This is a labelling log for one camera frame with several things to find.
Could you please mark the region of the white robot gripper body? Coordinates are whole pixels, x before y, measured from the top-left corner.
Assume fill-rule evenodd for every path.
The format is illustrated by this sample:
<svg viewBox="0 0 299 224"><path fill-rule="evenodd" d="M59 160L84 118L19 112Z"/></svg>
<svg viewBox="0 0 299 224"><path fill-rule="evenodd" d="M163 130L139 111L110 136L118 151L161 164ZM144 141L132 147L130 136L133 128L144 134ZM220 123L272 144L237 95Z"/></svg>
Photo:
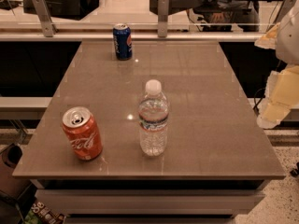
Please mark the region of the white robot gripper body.
<svg viewBox="0 0 299 224"><path fill-rule="evenodd" d="M299 64L299 8L293 7L281 20L276 56L285 63Z"/></svg>

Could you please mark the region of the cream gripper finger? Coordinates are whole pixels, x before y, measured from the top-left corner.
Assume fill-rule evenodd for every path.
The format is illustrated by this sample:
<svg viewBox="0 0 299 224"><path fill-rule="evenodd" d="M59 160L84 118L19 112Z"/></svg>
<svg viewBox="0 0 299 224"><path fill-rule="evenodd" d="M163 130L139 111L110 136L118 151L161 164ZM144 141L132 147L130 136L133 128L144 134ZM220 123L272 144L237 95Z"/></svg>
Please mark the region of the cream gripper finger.
<svg viewBox="0 0 299 224"><path fill-rule="evenodd" d="M288 65L281 72L272 71L267 79L257 124L272 129L299 104L299 66Z"/></svg>
<svg viewBox="0 0 299 224"><path fill-rule="evenodd" d="M254 45L261 49L275 49L277 45L277 35L280 23L275 24L268 32L258 38Z"/></svg>

